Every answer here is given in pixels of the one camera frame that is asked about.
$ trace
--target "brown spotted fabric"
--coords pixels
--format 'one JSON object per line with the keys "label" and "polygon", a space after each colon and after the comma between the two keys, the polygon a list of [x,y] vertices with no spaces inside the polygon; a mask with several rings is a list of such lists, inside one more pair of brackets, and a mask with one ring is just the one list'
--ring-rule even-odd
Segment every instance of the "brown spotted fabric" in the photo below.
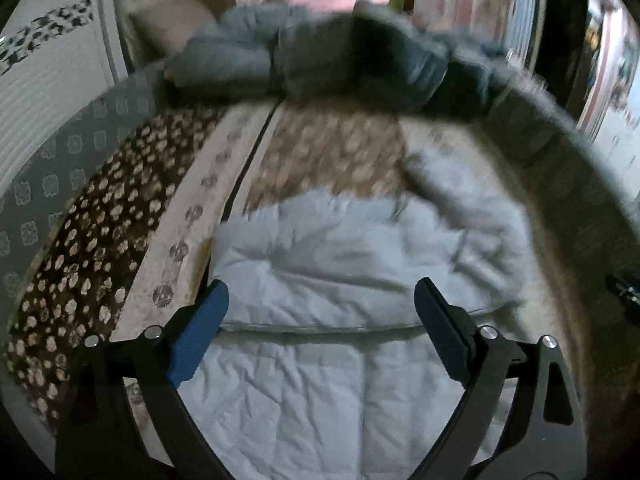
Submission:
{"label": "brown spotted fabric", "polygon": [[54,432],[74,349],[110,336],[160,216],[223,113],[169,110],[137,129],[71,206],[29,284],[5,357]]}
{"label": "brown spotted fabric", "polygon": [[245,211],[316,186],[378,196],[404,187],[404,140],[398,119],[331,100],[287,105],[252,183]]}

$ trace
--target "blue rubber tip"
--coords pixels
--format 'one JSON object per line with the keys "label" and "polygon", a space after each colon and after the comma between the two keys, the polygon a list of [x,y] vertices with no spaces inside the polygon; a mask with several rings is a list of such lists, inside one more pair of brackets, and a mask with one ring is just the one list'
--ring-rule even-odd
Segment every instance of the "blue rubber tip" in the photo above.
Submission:
{"label": "blue rubber tip", "polygon": [[196,373],[211,340],[229,308],[229,290],[219,282],[191,318],[187,328],[174,343],[167,378],[175,388]]}

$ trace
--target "white blanket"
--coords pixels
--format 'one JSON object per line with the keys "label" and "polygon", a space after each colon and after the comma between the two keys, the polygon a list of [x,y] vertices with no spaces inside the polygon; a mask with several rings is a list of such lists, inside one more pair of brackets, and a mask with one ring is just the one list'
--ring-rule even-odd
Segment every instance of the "white blanket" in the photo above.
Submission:
{"label": "white blanket", "polygon": [[179,392],[237,478],[406,478],[462,394],[420,326],[415,284],[429,276],[473,314],[518,300],[522,207],[454,158],[422,152],[406,168],[434,202],[312,190],[214,230],[227,332]]}

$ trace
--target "pillow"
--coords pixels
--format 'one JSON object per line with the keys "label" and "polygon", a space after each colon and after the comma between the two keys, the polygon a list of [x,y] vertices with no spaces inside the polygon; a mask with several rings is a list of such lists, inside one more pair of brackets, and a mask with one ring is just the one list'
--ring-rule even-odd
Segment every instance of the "pillow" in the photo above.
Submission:
{"label": "pillow", "polygon": [[180,52],[213,14],[198,0],[163,0],[131,16],[140,34],[162,56]]}

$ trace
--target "beige pillow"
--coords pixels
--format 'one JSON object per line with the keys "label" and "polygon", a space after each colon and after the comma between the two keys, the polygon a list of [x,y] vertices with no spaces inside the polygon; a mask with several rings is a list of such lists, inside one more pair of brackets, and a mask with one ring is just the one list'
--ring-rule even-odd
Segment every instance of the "beige pillow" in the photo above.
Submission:
{"label": "beige pillow", "polygon": [[162,56],[180,52],[213,14],[198,0],[163,0],[131,16],[140,34]]}

